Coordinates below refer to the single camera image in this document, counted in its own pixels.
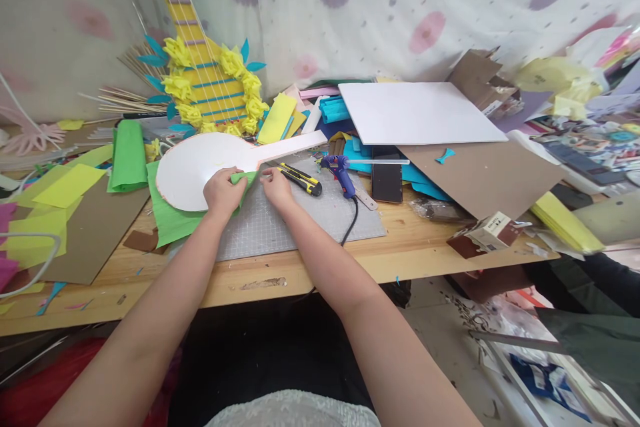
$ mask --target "hand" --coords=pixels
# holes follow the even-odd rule
[[[244,177],[235,185],[231,183],[231,174],[241,172],[242,170],[232,167],[220,169],[213,174],[202,191],[209,206],[209,212],[216,216],[231,218],[231,214],[242,200],[249,181]]]
[[[270,177],[260,177],[260,182],[265,188],[267,199],[274,207],[282,210],[295,203],[289,180],[282,172],[274,167],[264,170],[262,174],[270,175]]]

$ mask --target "floral fabric backdrop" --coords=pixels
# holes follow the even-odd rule
[[[498,60],[514,70],[640,11],[636,0],[193,1],[214,41],[232,47],[249,38],[252,59],[267,63],[265,97],[326,77],[443,80],[469,48],[500,46]],[[77,92],[93,95],[101,85],[151,93],[115,57],[143,39],[139,15],[154,37],[174,34],[163,0],[0,6],[0,70],[41,121],[99,117]]]

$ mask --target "cardboard box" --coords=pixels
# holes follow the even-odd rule
[[[497,212],[456,232],[447,243],[464,258],[471,258],[509,248],[518,235],[516,223]]]
[[[520,100],[518,87],[497,76],[502,64],[491,60],[494,52],[468,50],[447,78],[487,117],[511,96]]]

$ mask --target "gray cutting mat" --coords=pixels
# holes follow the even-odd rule
[[[296,201],[309,212],[311,217],[336,242],[340,242],[355,215],[353,200],[343,197],[340,183],[333,179],[333,174],[329,170],[322,169],[321,173],[317,173],[315,158],[312,158],[309,152],[295,153],[279,161],[284,161],[287,165],[312,175],[322,183],[320,197],[311,197],[293,183],[291,191]],[[362,188],[362,182],[355,173],[350,172],[349,176],[353,185]],[[369,210],[362,202],[358,202],[358,220],[347,241],[387,235],[378,212]],[[217,260],[272,254],[295,248],[289,229],[265,197],[262,185],[256,178],[247,193],[240,214],[227,224],[220,241]]]

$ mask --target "glue gun cord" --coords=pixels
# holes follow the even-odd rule
[[[358,220],[358,197],[353,197],[353,203],[355,203],[355,215],[353,216],[353,221],[351,222],[351,225],[347,229],[347,233],[343,237],[342,242],[340,242],[341,247],[345,246],[345,242],[347,241],[347,238],[349,238],[349,234],[351,233],[351,230],[353,230],[355,221]],[[294,302],[302,302],[305,298],[309,297],[313,292],[315,292],[315,287],[312,288],[310,291],[308,291],[305,295],[300,297],[298,300],[294,300]]]

